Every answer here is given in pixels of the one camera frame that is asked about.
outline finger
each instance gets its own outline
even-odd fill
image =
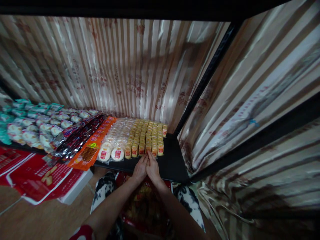
[[[143,161],[145,160],[145,158],[146,158],[146,155],[143,155],[143,156],[140,158],[140,160],[139,160],[138,163],[143,163]]]
[[[156,160],[154,155],[149,150],[148,150],[148,156],[149,156],[150,161],[155,161]]]

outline teal snack package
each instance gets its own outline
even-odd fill
[[[38,116],[38,113],[34,112],[34,111],[28,111],[28,113],[27,113],[28,118],[36,119],[37,116]]]
[[[14,103],[12,103],[12,106],[14,108],[16,108],[16,109],[19,109],[19,110],[23,110],[25,105],[26,104],[23,103],[23,102],[14,102]]]
[[[12,114],[17,116],[17,117],[26,117],[27,116],[27,112],[26,111],[22,111],[22,110],[19,110],[19,109],[12,109]]]
[[[51,106],[50,106],[50,110],[57,112],[60,109],[62,109],[63,107],[64,107],[64,105],[60,105],[60,104],[57,104],[57,103],[52,103]]]
[[[0,128],[0,141],[7,145],[12,143],[6,128]]]
[[[13,122],[14,116],[0,112],[0,120],[4,121],[5,123],[10,123]]]
[[[2,111],[4,113],[11,113],[12,111],[12,107],[10,107],[9,105],[2,107]]]
[[[34,105],[33,105],[32,103],[27,103],[27,104],[24,106],[24,110],[25,110],[25,111],[29,111],[29,110],[31,110],[33,107],[34,107]]]
[[[17,103],[31,103],[29,99],[24,99],[24,98],[16,99],[15,101]]]

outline red label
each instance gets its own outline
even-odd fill
[[[115,154],[115,158],[120,158],[120,153],[121,153],[121,151],[116,151],[116,154]]]
[[[105,157],[106,157],[106,153],[107,153],[107,152],[102,151],[102,152],[101,152],[101,157],[100,157],[100,158],[101,158],[101,159],[105,159]]]

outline satin curtain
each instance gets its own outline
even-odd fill
[[[320,91],[320,2],[244,22],[179,140],[191,174]]]
[[[228,26],[0,16],[0,75],[22,98],[160,121],[172,133]]]

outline snack package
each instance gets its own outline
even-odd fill
[[[28,111],[28,113],[27,113],[27,117],[28,118],[37,118],[37,116],[38,116],[38,113],[37,112],[34,112],[34,111]]]
[[[50,106],[50,110],[58,112],[60,109],[62,109],[64,106],[57,104],[57,103],[52,103]]]
[[[17,117],[26,117],[27,116],[27,112],[26,111],[22,111],[19,109],[12,109],[11,113]]]
[[[71,127],[73,124],[74,124],[74,122],[71,122],[71,121],[68,121],[68,120],[66,120],[66,119],[63,119],[63,120],[61,121],[60,127],[63,128],[63,129],[66,129],[66,128],[68,128],[68,127]]]
[[[24,110],[25,110],[25,111],[29,111],[29,110],[31,110],[33,107],[34,107],[34,105],[33,105],[32,103],[27,103],[27,104],[24,106]]]
[[[4,106],[4,107],[2,107],[2,111],[3,111],[4,113],[11,113],[12,107],[10,107],[10,106]]]
[[[43,149],[47,153],[53,152],[53,148],[50,145],[50,142],[53,140],[53,136],[51,134],[40,133],[39,140]]]
[[[13,106],[15,109],[18,109],[18,110],[23,110],[25,105],[26,105],[26,104],[23,103],[23,102],[14,102],[14,103],[12,103],[12,106]]]
[[[89,137],[89,140],[84,144],[82,149],[77,152],[77,154],[72,158],[70,163],[68,164],[69,167],[76,168],[79,170],[87,171],[96,161],[97,156],[100,152],[100,146],[105,146],[109,148],[107,144],[101,144],[101,141],[104,139],[104,136],[109,131],[110,127],[117,121],[116,118],[108,117],[94,132],[94,134]],[[108,149],[106,149],[105,153],[100,152],[100,157],[102,154],[105,155],[107,158],[109,155]]]

